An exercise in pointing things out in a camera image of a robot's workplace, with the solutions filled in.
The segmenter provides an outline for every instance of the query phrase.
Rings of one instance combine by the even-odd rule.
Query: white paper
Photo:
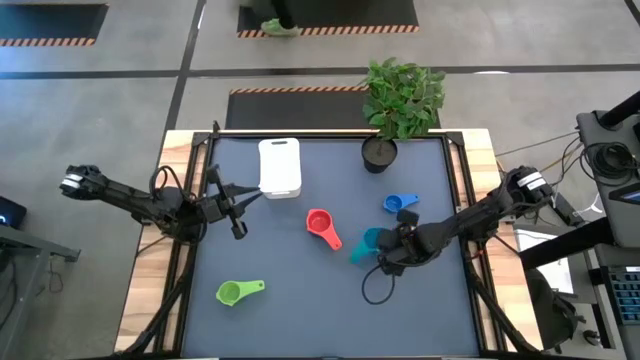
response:
[[[516,230],[516,241],[518,250],[524,251],[545,241],[555,239],[555,235],[549,235],[534,231]],[[567,258],[560,259],[547,265],[538,267],[551,289],[563,293],[573,294],[573,284],[571,283],[571,273],[569,272],[569,261]]]

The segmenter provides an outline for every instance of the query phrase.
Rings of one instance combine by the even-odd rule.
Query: white lid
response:
[[[260,190],[265,193],[294,191],[302,186],[298,139],[268,139],[258,144]]]

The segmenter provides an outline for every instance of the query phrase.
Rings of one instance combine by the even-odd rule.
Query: green leaves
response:
[[[366,119],[368,119],[368,118],[372,117],[376,113],[376,110],[373,108],[373,106],[371,106],[369,104],[365,104],[362,107],[362,112],[364,113],[364,117]]]
[[[395,60],[369,63],[362,82],[369,86],[369,94],[362,112],[369,124],[380,129],[379,136],[406,140],[426,134],[437,122],[445,98],[445,73],[434,74],[413,63],[396,65]]]
[[[382,126],[386,122],[384,114],[375,114],[371,117],[371,120],[369,120],[369,124],[376,126]]]

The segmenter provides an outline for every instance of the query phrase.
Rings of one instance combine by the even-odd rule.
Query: person's shoe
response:
[[[280,20],[272,19],[269,21],[265,21],[260,26],[262,31],[264,31],[267,35],[271,36],[298,36],[300,35],[300,28],[297,26],[292,29],[285,29],[280,25]]]

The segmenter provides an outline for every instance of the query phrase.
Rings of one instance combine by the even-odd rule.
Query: hazard stripe tape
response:
[[[406,34],[420,31],[418,25],[378,25],[378,26],[329,26],[300,29],[300,36],[317,35],[361,35],[361,34]],[[269,37],[262,30],[242,30],[238,37],[263,38]]]
[[[298,86],[290,88],[251,88],[233,89],[230,94],[257,94],[257,93],[294,93],[294,92],[357,92],[367,91],[368,86]]]
[[[33,38],[0,39],[0,47],[7,46],[91,46],[96,39],[87,38]]]

